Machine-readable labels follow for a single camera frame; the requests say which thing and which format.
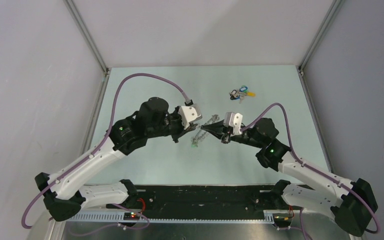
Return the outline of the metal disc with keyrings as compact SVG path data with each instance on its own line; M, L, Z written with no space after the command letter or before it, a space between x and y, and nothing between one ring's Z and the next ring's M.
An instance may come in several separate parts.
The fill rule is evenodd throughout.
M206 123L204 123L204 125L205 124L212 124L212 123L218 122L219 120L220 120L219 115L214 114L211 116L211 118ZM197 134L191 138L191 146L192 146L192 143L196 143L197 147L198 147L199 143L202 142L207 137L208 134L209 134L208 132L199 128Z

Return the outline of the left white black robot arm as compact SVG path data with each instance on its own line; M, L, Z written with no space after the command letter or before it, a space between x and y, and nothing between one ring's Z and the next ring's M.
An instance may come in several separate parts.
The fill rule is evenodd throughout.
M42 172L34 178L52 219L66 221L83 209L103 205L136 206L138 191L129 179L112 184L87 182L115 161L144 147L149 139L170 136L178 143L179 138L196 129L196 121L201 118L201 111L193 102L177 106L172 113L162 98L143 102L138 111L114 123L97 146L66 168L53 174Z

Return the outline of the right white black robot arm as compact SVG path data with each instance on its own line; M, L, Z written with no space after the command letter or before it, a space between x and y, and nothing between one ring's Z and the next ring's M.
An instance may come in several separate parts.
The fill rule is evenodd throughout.
M368 225L378 204L371 185L364 179L352 181L323 170L297 156L292 148L277 139L279 131L270 118L261 118L242 132L223 121L201 126L222 143L236 142L256 147L256 158L262 167L272 169L301 181L301 187L287 180L279 180L270 195L277 209L297 206L332 219L350 235L361 237L369 232Z

